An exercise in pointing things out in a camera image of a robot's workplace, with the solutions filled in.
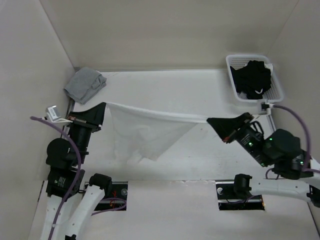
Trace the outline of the white tank top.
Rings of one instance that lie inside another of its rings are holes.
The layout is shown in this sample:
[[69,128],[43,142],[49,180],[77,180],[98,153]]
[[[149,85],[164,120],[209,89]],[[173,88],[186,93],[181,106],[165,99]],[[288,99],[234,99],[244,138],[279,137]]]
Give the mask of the white tank top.
[[106,103],[112,118],[114,155],[123,164],[156,161],[198,124],[203,115],[154,111],[114,102]]

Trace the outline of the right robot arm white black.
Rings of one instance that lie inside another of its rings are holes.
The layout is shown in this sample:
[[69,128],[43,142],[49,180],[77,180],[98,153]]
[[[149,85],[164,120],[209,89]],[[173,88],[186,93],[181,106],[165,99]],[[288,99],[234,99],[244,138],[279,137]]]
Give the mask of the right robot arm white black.
[[249,174],[235,175],[233,184],[221,193],[246,201],[258,195],[283,196],[320,206],[320,178],[303,169],[319,164],[301,148],[301,141],[284,129],[264,136],[262,125],[248,112],[235,118],[210,117],[207,123],[225,144],[237,142],[263,168],[270,168],[277,177],[257,178]]

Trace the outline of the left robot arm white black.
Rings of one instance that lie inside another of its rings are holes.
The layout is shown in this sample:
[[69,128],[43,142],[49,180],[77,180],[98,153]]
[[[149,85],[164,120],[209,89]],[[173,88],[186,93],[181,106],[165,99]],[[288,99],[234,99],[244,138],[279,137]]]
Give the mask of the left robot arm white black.
[[81,112],[71,111],[66,118],[58,117],[54,107],[48,108],[43,122],[57,129],[55,122],[66,123],[68,131],[58,129],[63,137],[47,146],[47,209],[42,228],[42,240],[79,240],[100,200],[112,195],[112,179],[96,173],[78,206],[77,201],[85,170],[82,164],[92,133],[101,130],[107,104],[100,104]]

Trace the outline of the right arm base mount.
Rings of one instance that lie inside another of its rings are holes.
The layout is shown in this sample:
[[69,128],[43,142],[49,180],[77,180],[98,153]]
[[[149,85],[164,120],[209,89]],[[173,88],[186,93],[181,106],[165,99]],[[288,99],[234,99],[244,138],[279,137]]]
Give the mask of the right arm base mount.
[[216,181],[218,209],[220,211],[264,211],[265,204],[261,195],[239,196],[234,192],[232,180]]

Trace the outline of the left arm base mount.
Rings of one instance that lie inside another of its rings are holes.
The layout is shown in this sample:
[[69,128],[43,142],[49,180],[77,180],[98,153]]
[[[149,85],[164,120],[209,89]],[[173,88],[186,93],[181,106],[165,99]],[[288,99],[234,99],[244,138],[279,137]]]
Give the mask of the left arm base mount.
[[124,206],[128,197],[128,182],[113,182],[110,192],[95,207],[95,211],[113,210]]

